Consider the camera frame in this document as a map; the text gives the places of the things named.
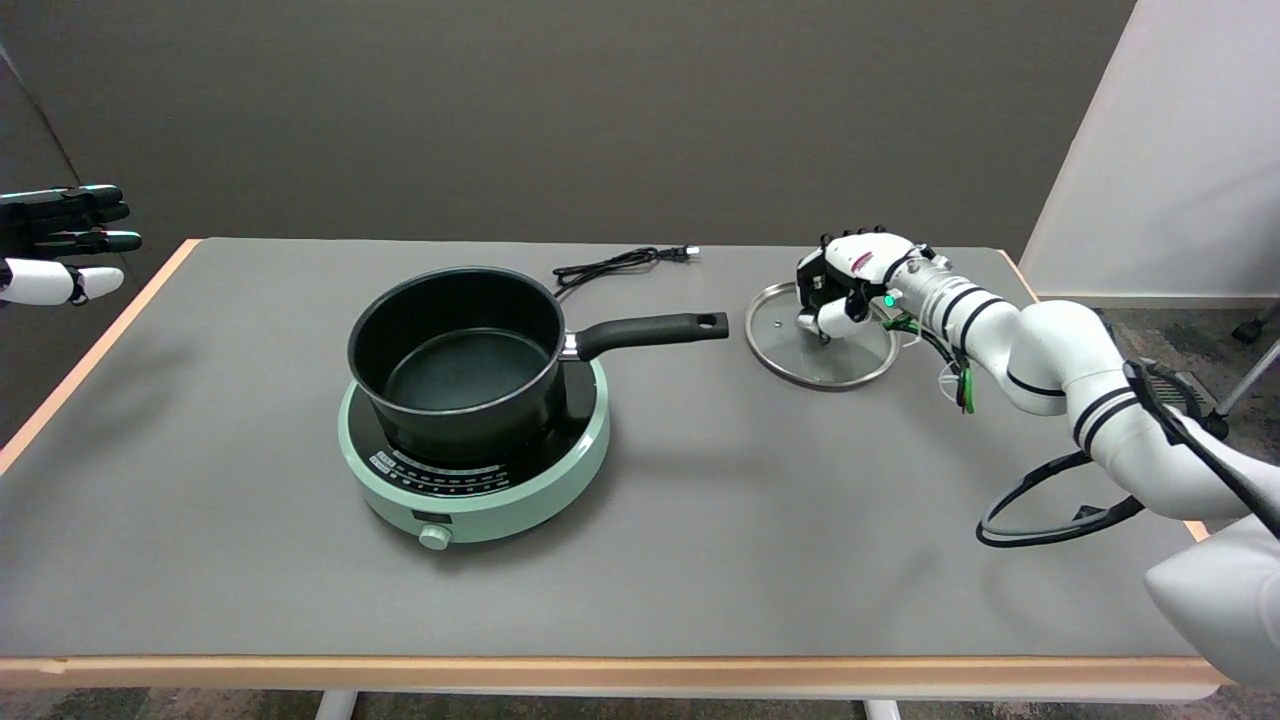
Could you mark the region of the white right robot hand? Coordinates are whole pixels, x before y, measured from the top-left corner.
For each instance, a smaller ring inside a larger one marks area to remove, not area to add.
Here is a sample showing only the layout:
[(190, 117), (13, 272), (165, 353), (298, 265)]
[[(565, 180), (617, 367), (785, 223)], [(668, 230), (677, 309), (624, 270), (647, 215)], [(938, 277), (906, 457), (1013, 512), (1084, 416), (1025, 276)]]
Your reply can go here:
[(911, 264), (942, 266), (925, 243), (877, 225), (840, 237), (824, 234), (796, 265), (796, 325), (823, 345), (851, 337), (870, 323), (872, 301), (891, 295), (891, 281)]

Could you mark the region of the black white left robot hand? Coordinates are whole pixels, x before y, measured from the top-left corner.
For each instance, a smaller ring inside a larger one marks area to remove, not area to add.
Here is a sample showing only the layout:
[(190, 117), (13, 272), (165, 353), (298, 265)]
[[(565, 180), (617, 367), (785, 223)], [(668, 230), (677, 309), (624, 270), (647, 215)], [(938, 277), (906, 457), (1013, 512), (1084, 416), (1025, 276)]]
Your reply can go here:
[(115, 184), (82, 184), (1, 196), (1, 299), (28, 306), (82, 306), (113, 293), (125, 272), (65, 260), (133, 252), (140, 233), (109, 225), (131, 214)]

